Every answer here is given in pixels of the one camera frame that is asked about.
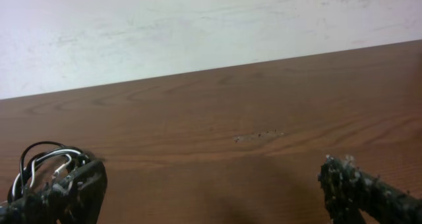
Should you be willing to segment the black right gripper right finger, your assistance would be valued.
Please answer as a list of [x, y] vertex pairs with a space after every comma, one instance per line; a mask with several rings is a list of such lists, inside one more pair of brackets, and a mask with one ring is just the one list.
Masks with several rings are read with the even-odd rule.
[[382, 224], [421, 224], [420, 199], [363, 172], [350, 160], [327, 155], [318, 182], [331, 223], [365, 223], [364, 211]]

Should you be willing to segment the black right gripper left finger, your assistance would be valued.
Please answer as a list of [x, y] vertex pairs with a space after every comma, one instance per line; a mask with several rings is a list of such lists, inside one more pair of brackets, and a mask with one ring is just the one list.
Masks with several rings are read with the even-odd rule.
[[106, 194], [107, 174], [99, 160], [1, 208], [1, 224], [96, 224]]

